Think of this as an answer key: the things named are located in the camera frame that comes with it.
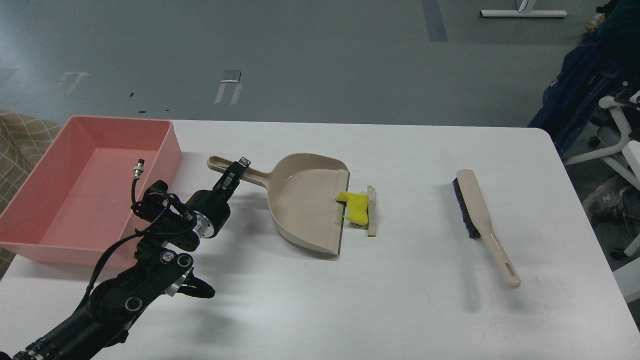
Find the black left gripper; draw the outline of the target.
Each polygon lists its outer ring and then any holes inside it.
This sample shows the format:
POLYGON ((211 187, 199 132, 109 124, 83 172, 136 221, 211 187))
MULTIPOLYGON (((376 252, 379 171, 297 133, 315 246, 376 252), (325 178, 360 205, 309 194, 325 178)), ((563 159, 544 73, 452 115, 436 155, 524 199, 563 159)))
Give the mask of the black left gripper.
POLYGON ((186 206, 196 214, 194 232, 201 239, 215 237, 230 217, 228 201, 250 164, 251 161, 246 157, 232 162, 215 183, 214 189, 196 191, 186 202, 186 206))

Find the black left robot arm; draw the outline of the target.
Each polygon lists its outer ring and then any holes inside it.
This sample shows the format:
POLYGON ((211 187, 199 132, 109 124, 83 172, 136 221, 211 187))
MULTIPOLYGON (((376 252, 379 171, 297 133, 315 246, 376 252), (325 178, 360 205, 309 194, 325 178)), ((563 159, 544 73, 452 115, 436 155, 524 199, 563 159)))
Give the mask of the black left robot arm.
POLYGON ((194 252, 201 239, 212 239, 230 217, 228 204, 250 161, 231 162, 212 189, 199 190, 187 202, 158 180, 131 210, 148 222, 143 230, 112 244, 98 258, 83 297, 74 312, 44 336, 3 360, 89 360, 106 347, 124 343, 130 328, 158 297, 184 294, 210 299, 212 285, 194 275, 194 252), (114 278, 97 283, 115 251, 137 239, 135 264, 114 278))

